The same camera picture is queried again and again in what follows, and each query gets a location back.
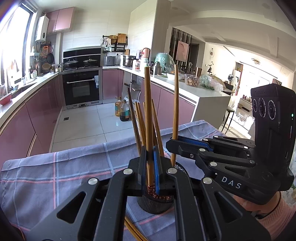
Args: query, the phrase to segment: oven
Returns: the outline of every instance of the oven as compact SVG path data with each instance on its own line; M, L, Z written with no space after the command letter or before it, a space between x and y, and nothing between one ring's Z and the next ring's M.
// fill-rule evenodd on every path
M66 109L103 103L103 68L62 73Z

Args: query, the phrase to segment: painting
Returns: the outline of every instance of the painting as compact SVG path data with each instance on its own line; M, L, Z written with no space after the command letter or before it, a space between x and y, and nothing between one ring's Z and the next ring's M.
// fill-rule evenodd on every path
M182 41L178 42L176 60L186 62L189 44Z

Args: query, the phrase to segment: red bowl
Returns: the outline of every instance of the red bowl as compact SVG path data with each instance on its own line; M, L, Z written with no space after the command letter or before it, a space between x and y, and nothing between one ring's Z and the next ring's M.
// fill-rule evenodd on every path
M11 100L11 93L3 96L1 99L0 99L0 105L6 105L7 103L9 103L9 101Z

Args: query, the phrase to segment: tablecloth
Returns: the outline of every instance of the tablecloth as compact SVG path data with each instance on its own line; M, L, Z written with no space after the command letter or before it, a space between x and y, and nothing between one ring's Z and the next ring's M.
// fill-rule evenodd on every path
M172 128L161 130L163 145L172 137ZM203 120L179 126L179 135L194 139L223 135ZM112 177L138 156L135 138L84 146L54 153L6 161L0 173L0 204L12 225L24 233L45 218L54 208L90 177ZM201 179L204 173L194 160L177 156L189 176ZM175 240L174 207L152 215L143 211L136 197L128 197L126 212L150 241ZM123 240L135 240L125 228Z

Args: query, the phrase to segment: white countertop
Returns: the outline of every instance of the white countertop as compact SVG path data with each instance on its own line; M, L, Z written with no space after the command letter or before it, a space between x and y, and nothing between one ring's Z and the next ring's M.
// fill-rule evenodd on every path
M124 71L130 72L132 74L138 75L140 77L144 77L144 73L140 71L134 71L132 68L129 67L122 67L122 66L103 66L103 69L122 69ZM151 75L151 81L164 86L172 91L175 89L175 81L168 80L168 78ZM186 85L184 82L179 82L179 94L185 96L186 98L193 100L194 102L198 102L199 98L202 97L227 97L229 95L223 92L216 92L212 90L208 90L203 88L202 86L199 87L192 87Z
M17 97L11 99L11 101L2 106L0 105L0 127L4 124L7 118L13 113L13 111L21 105L31 94L37 89L46 84L48 81L56 77L59 73L48 73L42 77L37 77L35 81L27 83L28 85L35 83L24 92L20 93Z

